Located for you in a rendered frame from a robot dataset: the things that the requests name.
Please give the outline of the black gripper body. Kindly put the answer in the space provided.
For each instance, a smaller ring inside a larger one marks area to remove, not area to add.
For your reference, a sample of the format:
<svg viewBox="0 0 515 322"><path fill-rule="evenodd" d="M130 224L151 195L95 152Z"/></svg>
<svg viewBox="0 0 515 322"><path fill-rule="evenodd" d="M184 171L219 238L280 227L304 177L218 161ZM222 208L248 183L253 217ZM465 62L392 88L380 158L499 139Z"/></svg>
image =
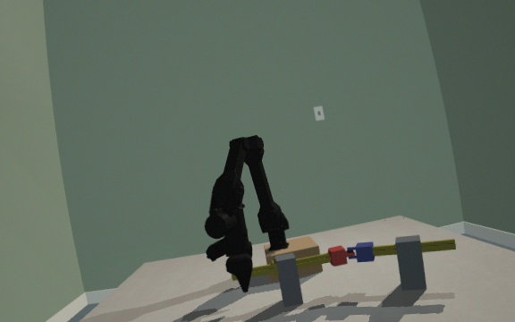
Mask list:
<svg viewBox="0 0 515 322"><path fill-rule="evenodd" d="M248 254L252 251L252 245L248 238L247 227L229 232L224 239L227 240L232 255L226 261L227 272L253 268L252 258Z"/></svg>

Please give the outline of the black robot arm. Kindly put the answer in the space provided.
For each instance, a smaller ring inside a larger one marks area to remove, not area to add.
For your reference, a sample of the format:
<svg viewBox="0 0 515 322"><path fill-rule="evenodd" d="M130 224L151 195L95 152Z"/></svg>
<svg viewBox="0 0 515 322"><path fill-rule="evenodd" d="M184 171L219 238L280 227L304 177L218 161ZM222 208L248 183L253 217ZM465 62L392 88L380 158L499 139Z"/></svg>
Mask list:
<svg viewBox="0 0 515 322"><path fill-rule="evenodd" d="M242 204L244 185L241 173L244 162L249 166L252 181L255 186L260 209L257 214L262 233L268 233L269 251L289 248L285 231L290 229L289 221L281 208L274 202L266 172L262 163L264 142L257 135L231 140L224 172L216 181L212 190L209 217L206 220L207 234L214 239L220 239L233 230L244 228L245 218ZM231 256L227 240L223 239L207 248L207 258L212 262L226 254Z"/></svg>

